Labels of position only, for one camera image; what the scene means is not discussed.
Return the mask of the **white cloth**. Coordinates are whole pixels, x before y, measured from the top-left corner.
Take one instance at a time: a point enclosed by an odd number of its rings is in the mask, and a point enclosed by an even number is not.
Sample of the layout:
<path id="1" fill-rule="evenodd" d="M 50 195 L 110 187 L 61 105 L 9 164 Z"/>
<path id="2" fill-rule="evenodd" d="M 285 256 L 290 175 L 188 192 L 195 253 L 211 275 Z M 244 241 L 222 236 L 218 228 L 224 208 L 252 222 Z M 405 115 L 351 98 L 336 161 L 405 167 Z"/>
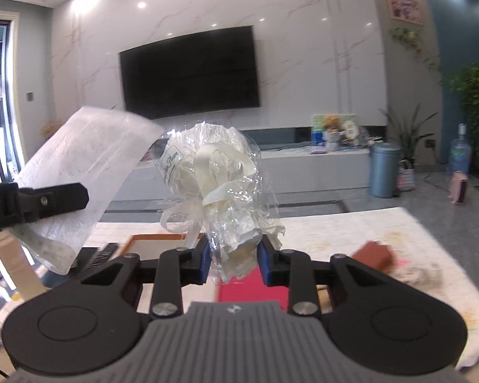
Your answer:
<path id="1" fill-rule="evenodd" d="M 398 259 L 388 275 L 416 289 L 433 289 L 443 283 L 442 269 L 436 263 Z"/>

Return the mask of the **white flower bouquet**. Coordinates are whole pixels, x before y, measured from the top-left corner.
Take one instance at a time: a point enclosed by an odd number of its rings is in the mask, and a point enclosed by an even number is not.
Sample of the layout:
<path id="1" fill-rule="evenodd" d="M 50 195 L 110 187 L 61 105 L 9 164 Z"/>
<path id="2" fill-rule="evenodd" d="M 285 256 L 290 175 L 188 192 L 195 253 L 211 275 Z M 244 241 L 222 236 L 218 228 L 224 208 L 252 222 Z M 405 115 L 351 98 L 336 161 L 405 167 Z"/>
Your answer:
<path id="1" fill-rule="evenodd" d="M 164 134 L 149 153 L 179 200 L 163 211 L 162 226 L 185 234 L 188 247 L 205 233 L 221 282 L 244 278 L 256 267 L 263 238 L 280 248 L 285 227 L 277 199 L 258 145 L 241 131 L 200 122 Z"/>

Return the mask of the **white paper towel sheet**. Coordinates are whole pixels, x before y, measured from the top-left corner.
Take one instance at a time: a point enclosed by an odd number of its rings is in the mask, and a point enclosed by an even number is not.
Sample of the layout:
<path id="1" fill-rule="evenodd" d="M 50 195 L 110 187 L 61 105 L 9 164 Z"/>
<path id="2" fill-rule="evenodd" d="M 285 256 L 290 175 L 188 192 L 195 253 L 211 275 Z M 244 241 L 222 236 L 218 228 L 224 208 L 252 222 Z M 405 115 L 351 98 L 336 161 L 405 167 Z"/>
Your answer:
<path id="1" fill-rule="evenodd" d="M 164 130 L 130 112 L 84 106 L 15 177 L 22 188 L 80 183 L 85 209 L 13 227 L 11 232 L 49 270 L 64 275 L 118 190 Z"/>

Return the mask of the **green bushy potted plant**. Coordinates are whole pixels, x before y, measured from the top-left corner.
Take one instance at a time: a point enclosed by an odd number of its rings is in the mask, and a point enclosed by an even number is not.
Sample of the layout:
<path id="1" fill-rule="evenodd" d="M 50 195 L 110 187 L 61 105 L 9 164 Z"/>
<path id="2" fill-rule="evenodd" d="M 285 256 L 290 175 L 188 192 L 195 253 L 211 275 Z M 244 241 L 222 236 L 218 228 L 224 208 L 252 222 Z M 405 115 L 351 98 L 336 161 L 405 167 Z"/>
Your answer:
<path id="1" fill-rule="evenodd" d="M 460 94 L 467 139 L 473 147 L 473 167 L 479 171 L 479 63 L 464 67 L 452 77 L 451 88 Z"/>

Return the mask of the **orange cardboard box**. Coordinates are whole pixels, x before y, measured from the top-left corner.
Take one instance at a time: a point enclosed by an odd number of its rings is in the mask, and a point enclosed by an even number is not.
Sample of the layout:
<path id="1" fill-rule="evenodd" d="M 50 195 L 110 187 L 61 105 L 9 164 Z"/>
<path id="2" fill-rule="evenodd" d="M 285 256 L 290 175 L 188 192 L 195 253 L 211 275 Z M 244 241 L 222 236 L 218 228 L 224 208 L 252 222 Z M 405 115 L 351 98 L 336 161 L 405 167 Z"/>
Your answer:
<path id="1" fill-rule="evenodd" d="M 165 251 L 184 247 L 185 236 L 181 234 L 135 234 L 132 235 L 116 256 L 127 253 L 136 253 L 140 260 L 158 259 Z M 144 284 L 136 311 L 141 314 L 150 312 L 150 300 L 152 297 L 153 284 Z"/>

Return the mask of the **dried flowers in vase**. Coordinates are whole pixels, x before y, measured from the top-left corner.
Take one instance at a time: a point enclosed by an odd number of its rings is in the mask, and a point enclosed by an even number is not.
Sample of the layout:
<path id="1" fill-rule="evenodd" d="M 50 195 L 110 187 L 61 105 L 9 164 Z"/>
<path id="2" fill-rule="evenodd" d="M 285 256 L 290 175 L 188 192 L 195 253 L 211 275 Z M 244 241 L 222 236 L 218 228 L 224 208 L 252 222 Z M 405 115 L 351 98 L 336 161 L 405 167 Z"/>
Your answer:
<path id="1" fill-rule="evenodd" d="M 65 122 L 61 120 L 47 122 L 40 128 L 40 136 L 47 141 L 64 125 L 64 123 Z"/>

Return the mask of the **wall mounted black television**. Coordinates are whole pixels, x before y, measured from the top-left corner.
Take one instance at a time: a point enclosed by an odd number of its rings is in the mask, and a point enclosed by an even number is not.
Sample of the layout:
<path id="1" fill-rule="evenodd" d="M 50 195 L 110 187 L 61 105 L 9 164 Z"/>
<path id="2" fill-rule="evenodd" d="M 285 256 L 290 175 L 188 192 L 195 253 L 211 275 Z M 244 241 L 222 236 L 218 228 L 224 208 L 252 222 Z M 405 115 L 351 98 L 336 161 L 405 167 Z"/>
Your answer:
<path id="1" fill-rule="evenodd" d="M 144 118 L 261 106 L 252 26 L 151 42 L 119 61 L 125 110 Z"/>

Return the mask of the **hanging ivy vine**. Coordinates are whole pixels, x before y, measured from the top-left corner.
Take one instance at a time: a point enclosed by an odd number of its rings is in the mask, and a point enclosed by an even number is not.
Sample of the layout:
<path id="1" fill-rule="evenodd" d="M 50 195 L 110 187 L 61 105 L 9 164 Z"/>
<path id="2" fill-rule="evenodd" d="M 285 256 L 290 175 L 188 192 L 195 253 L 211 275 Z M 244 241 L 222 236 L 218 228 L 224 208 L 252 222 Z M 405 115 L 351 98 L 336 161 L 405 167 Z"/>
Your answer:
<path id="1" fill-rule="evenodd" d="M 424 42 L 421 32 L 407 27 L 388 29 L 390 40 L 401 46 L 413 61 L 412 72 L 415 76 L 427 77 L 435 84 L 442 86 L 441 61 L 438 50 L 430 49 Z"/>

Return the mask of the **pink space heater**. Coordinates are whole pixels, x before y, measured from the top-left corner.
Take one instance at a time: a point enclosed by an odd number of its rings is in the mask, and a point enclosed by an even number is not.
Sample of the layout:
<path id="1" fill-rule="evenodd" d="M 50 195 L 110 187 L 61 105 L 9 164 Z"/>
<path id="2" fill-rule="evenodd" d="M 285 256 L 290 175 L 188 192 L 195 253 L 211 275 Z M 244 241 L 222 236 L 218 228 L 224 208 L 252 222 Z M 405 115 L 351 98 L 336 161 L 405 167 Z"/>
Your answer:
<path id="1" fill-rule="evenodd" d="M 449 189 L 449 200 L 452 204 L 464 204 L 467 197 L 468 176 L 462 171 L 455 171 L 452 174 Z"/>

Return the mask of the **blue metal trash bin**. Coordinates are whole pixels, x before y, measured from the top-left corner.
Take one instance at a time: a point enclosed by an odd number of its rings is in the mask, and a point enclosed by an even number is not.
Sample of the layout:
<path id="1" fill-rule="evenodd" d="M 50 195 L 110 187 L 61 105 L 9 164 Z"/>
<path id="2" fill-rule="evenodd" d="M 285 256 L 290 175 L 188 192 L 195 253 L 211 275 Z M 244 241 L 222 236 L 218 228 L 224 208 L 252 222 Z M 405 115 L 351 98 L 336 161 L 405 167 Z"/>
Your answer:
<path id="1" fill-rule="evenodd" d="M 378 198 L 392 198 L 396 190 L 401 147 L 395 143 L 373 144 L 369 150 L 369 193 Z"/>

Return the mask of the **pink beige water bottle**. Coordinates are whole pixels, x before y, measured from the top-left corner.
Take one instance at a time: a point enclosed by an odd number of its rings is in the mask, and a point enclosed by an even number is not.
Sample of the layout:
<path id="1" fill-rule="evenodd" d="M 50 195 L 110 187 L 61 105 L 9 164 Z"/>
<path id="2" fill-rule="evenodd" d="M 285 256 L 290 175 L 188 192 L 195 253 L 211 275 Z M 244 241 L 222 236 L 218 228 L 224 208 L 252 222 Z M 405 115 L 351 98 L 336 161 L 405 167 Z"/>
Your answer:
<path id="1" fill-rule="evenodd" d="M 0 231 L 0 286 L 7 301 L 14 295 L 28 301 L 46 291 L 30 259 L 12 233 Z"/>

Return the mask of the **teddy bear on stand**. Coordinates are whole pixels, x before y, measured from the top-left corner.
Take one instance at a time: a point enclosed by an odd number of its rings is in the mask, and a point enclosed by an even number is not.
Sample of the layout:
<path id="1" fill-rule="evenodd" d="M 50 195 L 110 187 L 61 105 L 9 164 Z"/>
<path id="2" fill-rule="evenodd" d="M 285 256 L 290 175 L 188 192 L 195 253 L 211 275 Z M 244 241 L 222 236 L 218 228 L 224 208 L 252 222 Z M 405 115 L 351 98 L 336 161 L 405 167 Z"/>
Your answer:
<path id="1" fill-rule="evenodd" d="M 341 141 L 341 120 L 337 115 L 326 115 L 323 119 L 323 138 L 329 151 L 337 151 Z"/>

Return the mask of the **framed wall picture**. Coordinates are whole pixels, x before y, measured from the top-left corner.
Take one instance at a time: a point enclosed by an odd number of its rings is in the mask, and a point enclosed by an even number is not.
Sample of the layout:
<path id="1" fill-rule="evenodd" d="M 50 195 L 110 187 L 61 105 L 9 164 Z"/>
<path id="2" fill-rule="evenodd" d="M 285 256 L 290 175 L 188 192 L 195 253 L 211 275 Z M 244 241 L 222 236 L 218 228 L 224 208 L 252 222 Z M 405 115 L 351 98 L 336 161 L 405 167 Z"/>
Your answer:
<path id="1" fill-rule="evenodd" d="M 387 0 L 390 18 L 396 21 L 423 24 L 422 10 L 416 0 Z"/>

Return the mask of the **brown cat-shaped sponge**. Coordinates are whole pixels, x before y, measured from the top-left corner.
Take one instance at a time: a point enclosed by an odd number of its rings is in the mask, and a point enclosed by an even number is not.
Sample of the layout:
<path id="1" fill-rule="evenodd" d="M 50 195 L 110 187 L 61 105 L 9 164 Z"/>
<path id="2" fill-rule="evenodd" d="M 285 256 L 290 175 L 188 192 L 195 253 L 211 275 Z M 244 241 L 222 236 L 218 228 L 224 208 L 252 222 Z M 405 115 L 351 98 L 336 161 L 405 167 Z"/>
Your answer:
<path id="1" fill-rule="evenodd" d="M 394 254 L 390 247 L 377 241 L 366 242 L 351 257 L 379 272 L 390 272 L 394 266 Z"/>

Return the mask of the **potted snake plant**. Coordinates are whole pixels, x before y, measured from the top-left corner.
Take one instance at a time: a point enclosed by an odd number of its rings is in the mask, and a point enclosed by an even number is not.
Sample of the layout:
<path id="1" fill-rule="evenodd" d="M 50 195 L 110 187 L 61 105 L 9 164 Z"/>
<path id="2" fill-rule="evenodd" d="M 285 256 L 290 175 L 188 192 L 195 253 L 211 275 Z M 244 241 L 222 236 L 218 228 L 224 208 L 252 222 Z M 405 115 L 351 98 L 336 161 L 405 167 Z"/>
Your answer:
<path id="1" fill-rule="evenodd" d="M 394 140 L 401 147 L 401 158 L 409 161 L 412 165 L 415 163 L 419 143 L 434 135 L 433 132 L 422 133 L 422 127 L 439 114 L 438 112 L 434 112 L 426 118 L 419 118 L 421 108 L 422 105 L 418 103 L 410 119 L 406 117 L 399 118 L 394 112 L 379 110 L 387 119 L 388 125 L 393 129 L 395 135 Z"/>

